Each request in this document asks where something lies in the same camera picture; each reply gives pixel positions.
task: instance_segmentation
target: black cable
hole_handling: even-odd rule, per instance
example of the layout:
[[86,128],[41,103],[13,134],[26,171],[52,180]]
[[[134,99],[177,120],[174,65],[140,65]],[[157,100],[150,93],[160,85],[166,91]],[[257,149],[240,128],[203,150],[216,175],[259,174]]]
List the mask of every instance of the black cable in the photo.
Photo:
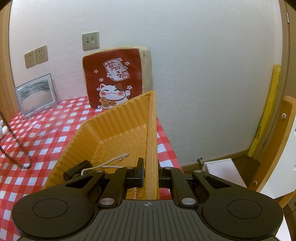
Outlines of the black cable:
[[29,157],[29,153],[28,151],[24,148],[24,146],[22,145],[22,143],[19,141],[19,139],[16,137],[16,135],[13,133],[12,129],[10,128],[8,122],[6,121],[2,111],[0,110],[0,116],[3,120],[3,124],[4,126],[7,126],[8,131],[12,134],[13,138],[16,140],[17,144],[19,145],[20,149],[25,153],[25,155],[28,157],[29,159],[29,166],[25,167],[24,165],[18,163],[15,159],[13,159],[11,156],[9,156],[4,150],[3,148],[0,146],[0,151],[2,151],[2,153],[13,163],[16,164],[18,167],[21,167],[22,169],[30,169],[32,167],[32,160]]

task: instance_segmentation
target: orange basket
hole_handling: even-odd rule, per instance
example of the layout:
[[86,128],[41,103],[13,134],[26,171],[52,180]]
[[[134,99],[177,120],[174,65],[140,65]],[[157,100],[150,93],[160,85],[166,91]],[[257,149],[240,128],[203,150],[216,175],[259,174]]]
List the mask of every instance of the orange basket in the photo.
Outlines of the orange basket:
[[[95,167],[125,153],[129,156],[116,165],[136,166],[138,158],[144,159],[144,187],[138,188],[137,199],[158,199],[154,91],[146,92],[86,120],[61,154],[43,188],[65,182],[64,172],[84,160],[90,161]],[[114,173],[116,169],[104,170]],[[133,195],[130,189],[126,198],[133,199]]]

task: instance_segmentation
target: lucky cat print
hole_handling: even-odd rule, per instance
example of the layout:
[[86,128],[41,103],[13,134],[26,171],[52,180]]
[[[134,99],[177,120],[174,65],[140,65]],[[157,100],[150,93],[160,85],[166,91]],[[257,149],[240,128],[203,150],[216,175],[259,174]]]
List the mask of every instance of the lucky cat print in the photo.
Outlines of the lucky cat print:
[[124,91],[122,83],[116,85],[100,84],[100,103],[99,109],[110,109],[115,105],[119,105],[130,98],[131,91]]

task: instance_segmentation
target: red checkered tablecloth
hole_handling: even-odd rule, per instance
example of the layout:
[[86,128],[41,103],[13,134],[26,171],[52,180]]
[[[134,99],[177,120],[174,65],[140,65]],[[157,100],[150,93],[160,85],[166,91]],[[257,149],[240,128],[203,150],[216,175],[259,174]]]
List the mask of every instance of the red checkered tablecloth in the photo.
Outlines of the red checkered tablecloth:
[[[12,119],[9,125],[28,150],[33,166],[23,170],[10,163],[4,154],[0,157],[0,240],[15,241],[19,238],[11,218],[13,205],[23,196],[42,188],[76,130],[101,111],[91,108],[87,97],[81,97],[61,101],[31,119],[23,120],[20,114]],[[28,158],[11,134],[7,134],[0,145],[11,157],[28,165]],[[162,167],[181,168],[158,120],[157,145]],[[170,198],[169,191],[161,188],[160,197]]]

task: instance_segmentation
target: wall socket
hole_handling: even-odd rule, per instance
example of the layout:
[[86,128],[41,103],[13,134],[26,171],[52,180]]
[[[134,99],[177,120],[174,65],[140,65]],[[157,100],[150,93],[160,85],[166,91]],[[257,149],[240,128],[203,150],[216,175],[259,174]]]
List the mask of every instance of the wall socket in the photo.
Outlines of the wall socket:
[[25,63],[26,63],[27,69],[36,65],[36,58],[35,58],[34,51],[31,51],[31,52],[25,54]]
[[84,51],[100,48],[99,32],[83,34],[82,47]]
[[47,46],[44,45],[38,49],[35,49],[35,57],[36,57],[37,64],[48,61]]

